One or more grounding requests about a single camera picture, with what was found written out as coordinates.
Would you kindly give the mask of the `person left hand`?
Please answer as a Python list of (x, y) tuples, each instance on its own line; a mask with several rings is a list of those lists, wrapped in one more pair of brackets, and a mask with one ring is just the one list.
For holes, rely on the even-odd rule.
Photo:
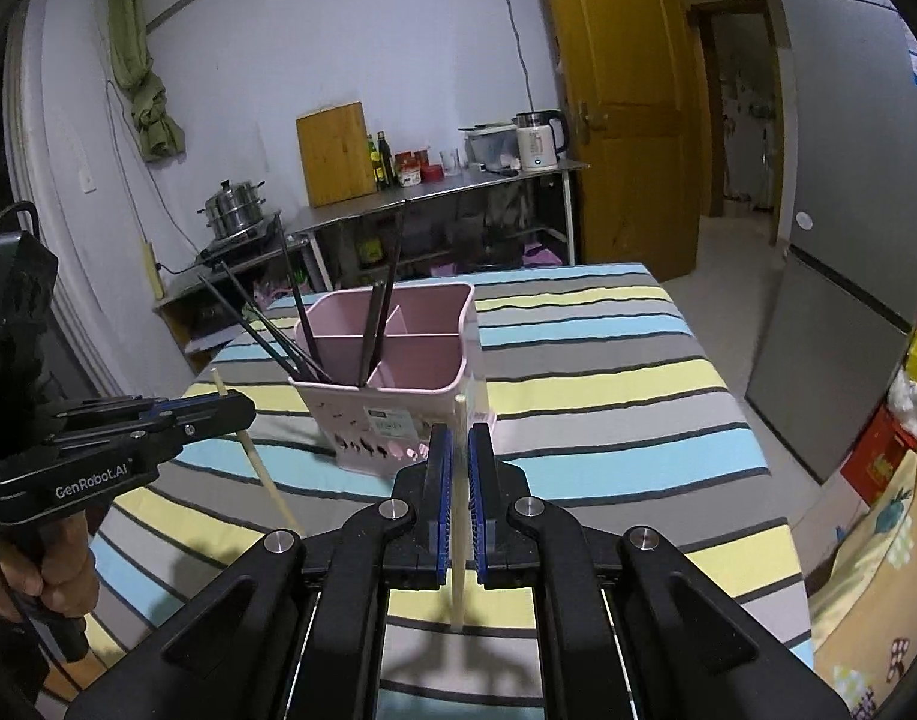
[(94, 610), (99, 578), (89, 538), (88, 517), (83, 512), (55, 523), (42, 559), (29, 561), (16, 546), (0, 538), (0, 619), (21, 621), (1, 577), (14, 593), (38, 598), (61, 616), (83, 617)]

